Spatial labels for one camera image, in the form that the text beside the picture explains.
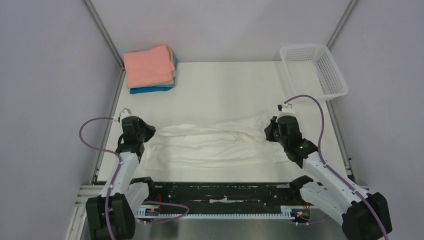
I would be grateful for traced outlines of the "white t shirt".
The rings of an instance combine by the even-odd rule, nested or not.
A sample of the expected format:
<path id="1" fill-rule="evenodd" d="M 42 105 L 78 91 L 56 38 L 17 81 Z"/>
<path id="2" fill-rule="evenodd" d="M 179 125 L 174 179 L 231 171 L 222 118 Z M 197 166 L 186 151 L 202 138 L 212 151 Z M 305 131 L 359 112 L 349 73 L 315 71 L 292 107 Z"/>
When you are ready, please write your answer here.
<path id="1" fill-rule="evenodd" d="M 161 128 L 145 144 L 145 170 L 218 169 L 288 162 L 277 142 L 266 140 L 267 114 L 213 125 Z"/>

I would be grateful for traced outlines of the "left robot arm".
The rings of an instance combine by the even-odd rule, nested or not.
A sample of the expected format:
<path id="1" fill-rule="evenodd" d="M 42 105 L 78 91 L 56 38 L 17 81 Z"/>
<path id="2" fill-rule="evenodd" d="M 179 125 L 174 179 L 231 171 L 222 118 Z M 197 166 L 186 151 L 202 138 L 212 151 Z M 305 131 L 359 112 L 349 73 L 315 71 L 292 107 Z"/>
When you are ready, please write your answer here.
<path id="1" fill-rule="evenodd" d="M 85 209 L 93 240 L 130 240 L 136 229 L 135 212 L 141 203 L 152 204 L 157 198 L 150 177 L 133 178 L 145 151 L 144 144 L 155 134 L 155 127 L 134 115 L 120 116 L 122 134 L 115 165 L 98 196 L 86 201 Z"/>

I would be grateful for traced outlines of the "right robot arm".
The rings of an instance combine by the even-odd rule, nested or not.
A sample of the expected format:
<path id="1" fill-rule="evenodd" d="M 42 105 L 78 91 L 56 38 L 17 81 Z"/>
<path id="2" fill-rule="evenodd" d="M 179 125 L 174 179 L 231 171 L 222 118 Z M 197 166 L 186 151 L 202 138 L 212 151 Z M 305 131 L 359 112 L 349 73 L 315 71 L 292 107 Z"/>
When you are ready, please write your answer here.
<path id="1" fill-rule="evenodd" d="M 310 174 L 290 182 L 293 203 L 319 208 L 341 226 L 348 240 L 388 239 L 393 226 L 386 198 L 369 193 L 323 162 L 319 148 L 302 137 L 294 116 L 273 116 L 264 132 L 267 141 L 278 142 L 287 158 Z"/>

